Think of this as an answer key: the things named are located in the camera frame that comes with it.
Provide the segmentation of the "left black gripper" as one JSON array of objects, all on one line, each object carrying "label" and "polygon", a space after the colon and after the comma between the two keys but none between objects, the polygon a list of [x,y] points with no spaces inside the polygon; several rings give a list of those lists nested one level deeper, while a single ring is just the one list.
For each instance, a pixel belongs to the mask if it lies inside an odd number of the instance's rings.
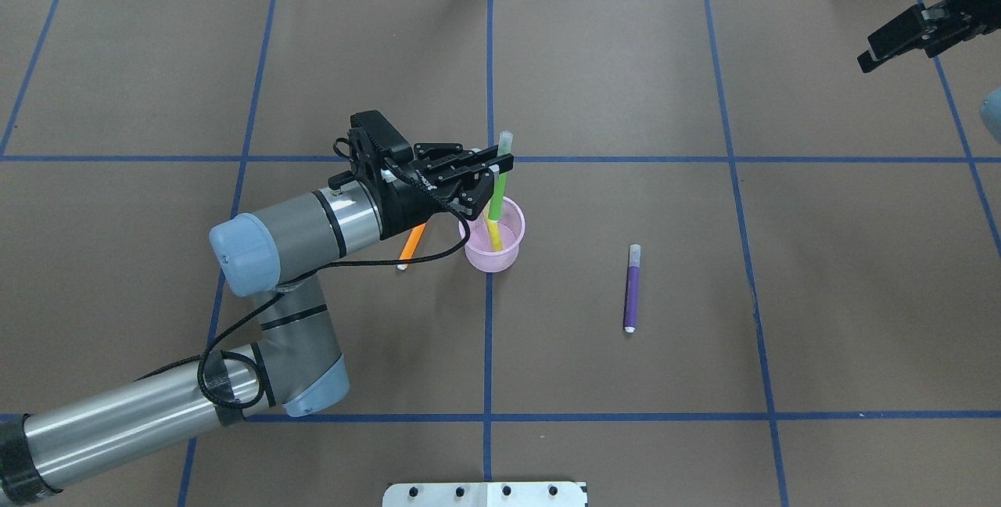
[{"label": "left black gripper", "polygon": [[433,142],[418,143],[412,150],[414,160],[399,171],[383,172],[389,185],[374,195],[378,198],[381,240],[400,235],[441,211],[439,200],[446,200],[446,193],[434,189],[432,179],[423,174],[430,164],[435,164],[435,179],[472,176],[472,182],[461,185],[453,199],[454,210],[465,221],[480,218],[493,198],[500,173],[510,172],[515,164],[514,155],[499,154],[498,146],[467,150],[457,143]]}]

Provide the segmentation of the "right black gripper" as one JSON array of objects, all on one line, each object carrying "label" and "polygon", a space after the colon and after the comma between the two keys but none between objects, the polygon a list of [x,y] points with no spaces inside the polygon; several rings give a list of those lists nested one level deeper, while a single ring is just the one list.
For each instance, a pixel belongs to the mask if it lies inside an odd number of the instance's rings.
[{"label": "right black gripper", "polygon": [[997,29],[997,1],[961,5],[956,0],[944,0],[926,9],[912,5],[866,38],[866,49],[856,62],[864,74],[870,74],[908,52],[942,54]]}]

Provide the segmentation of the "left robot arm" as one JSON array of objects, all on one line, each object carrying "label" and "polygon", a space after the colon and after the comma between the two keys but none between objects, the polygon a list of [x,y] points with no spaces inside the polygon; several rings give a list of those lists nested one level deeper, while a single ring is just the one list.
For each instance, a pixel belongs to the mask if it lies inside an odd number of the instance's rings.
[{"label": "left robot arm", "polygon": [[353,141],[349,171],[328,185],[216,225],[212,250],[237,297],[254,309],[258,342],[222,349],[233,328],[198,356],[126,386],[2,424],[2,504],[28,506],[94,477],[248,415],[282,406],[290,417],[318,413],[350,392],[316,275],[349,267],[357,254],[427,222],[454,215],[462,242],[494,184],[514,167],[500,147],[453,144],[401,148]]}]

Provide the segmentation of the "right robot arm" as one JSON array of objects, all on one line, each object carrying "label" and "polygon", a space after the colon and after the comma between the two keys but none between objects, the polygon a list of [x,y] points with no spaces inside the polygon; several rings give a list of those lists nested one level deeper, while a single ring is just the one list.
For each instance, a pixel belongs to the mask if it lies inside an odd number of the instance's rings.
[{"label": "right robot arm", "polygon": [[863,73],[905,53],[920,50],[934,59],[961,42],[999,29],[1000,0],[919,1],[866,37],[857,57]]}]

